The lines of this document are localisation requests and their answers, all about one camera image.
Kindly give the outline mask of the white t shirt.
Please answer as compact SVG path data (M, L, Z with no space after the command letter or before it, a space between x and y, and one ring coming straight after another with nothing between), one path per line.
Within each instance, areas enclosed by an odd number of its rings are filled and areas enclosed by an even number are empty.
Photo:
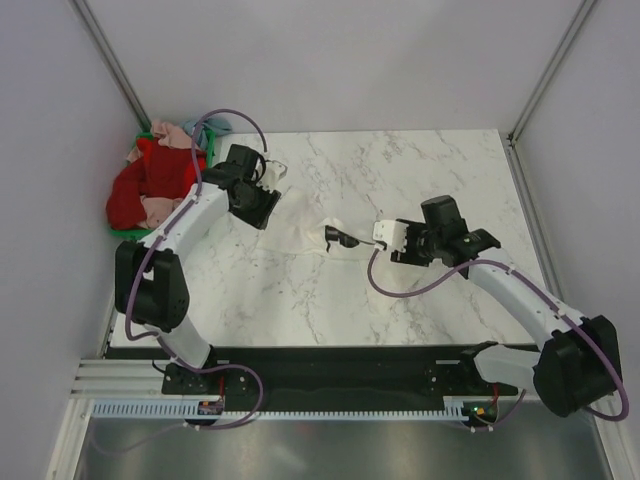
M321 209L306 192L291 187L275 207L257 247L290 256L314 255L334 264L359 268L360 282L373 310L383 311L400 299L417 296L444 283L448 268L393 263L388 251L375 258L372 220L345 222Z

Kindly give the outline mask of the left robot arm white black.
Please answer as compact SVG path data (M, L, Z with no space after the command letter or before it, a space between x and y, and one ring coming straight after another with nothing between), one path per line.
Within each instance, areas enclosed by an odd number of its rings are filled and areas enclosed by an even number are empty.
M208 360L213 347L188 317L190 294L182 261L220 219L229 215L264 230L281 193L287 167L244 145L229 147L226 160L196 173L177 209L138 242L121 243L115 254L115 308L125 316L130 341L152 338L186 368L185 382L208 393L219 369Z

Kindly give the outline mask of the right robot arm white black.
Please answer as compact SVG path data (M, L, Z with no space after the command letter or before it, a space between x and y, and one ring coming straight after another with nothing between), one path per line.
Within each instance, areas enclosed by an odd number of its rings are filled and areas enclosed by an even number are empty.
M385 243L394 263L427 267L439 260L445 279L460 274L493 297L530 335L534 352L484 343L458 368L467 392L493 382L534 390L555 415L584 409L620 422L630 413L622 379L617 331L603 315L589 318L521 272L485 229L470 230L449 195L421 205L423 221L396 219Z

